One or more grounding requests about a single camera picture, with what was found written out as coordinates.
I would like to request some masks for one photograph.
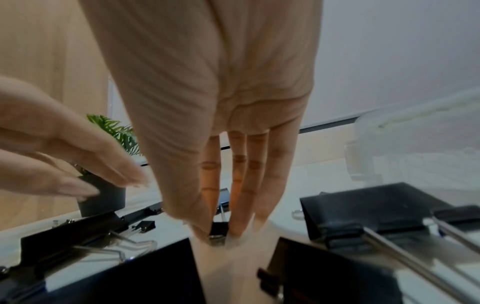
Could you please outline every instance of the wooden wall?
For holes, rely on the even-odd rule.
[[[0,74],[35,84],[80,115],[107,113],[109,72],[77,0],[1,0]],[[72,198],[0,191],[0,230],[77,208]]]

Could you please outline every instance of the fingernail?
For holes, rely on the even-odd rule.
[[[264,225],[265,225],[265,221],[262,221],[259,218],[254,218],[253,224],[251,225],[251,229],[254,233],[257,233],[263,228]]]
[[[59,194],[76,197],[88,197],[100,194],[97,188],[74,177],[62,178],[57,192]]]

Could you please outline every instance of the black strip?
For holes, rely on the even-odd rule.
[[[334,121],[334,122],[330,122],[330,123],[326,123],[326,124],[321,124],[321,125],[318,125],[318,126],[303,128],[303,129],[300,129],[299,134],[314,132],[314,131],[319,131],[319,130],[324,130],[324,129],[329,129],[329,128],[334,128],[334,127],[339,127],[339,126],[344,126],[344,125],[349,125],[349,124],[354,123],[357,120],[358,117],[352,117],[352,118],[342,119],[342,120],[339,120],[339,121]],[[227,149],[230,149],[230,146],[224,146],[224,147],[220,148],[220,150],[227,150]],[[148,165],[149,164],[146,163],[146,164],[141,165],[141,167],[148,166]]]

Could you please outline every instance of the potted plant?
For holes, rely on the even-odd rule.
[[[137,138],[131,125],[121,126],[120,121],[103,115],[87,114],[86,117],[90,122],[113,136],[129,155],[141,155]],[[125,208],[125,188],[117,187],[103,178],[88,172],[79,165],[74,164],[74,167],[82,174],[81,180],[92,184],[100,191],[99,195],[78,202],[82,217]]]

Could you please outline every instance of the black pot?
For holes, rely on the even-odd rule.
[[[117,187],[94,174],[80,176],[79,178],[100,190],[99,195],[78,202],[82,217],[125,208],[125,188]]]

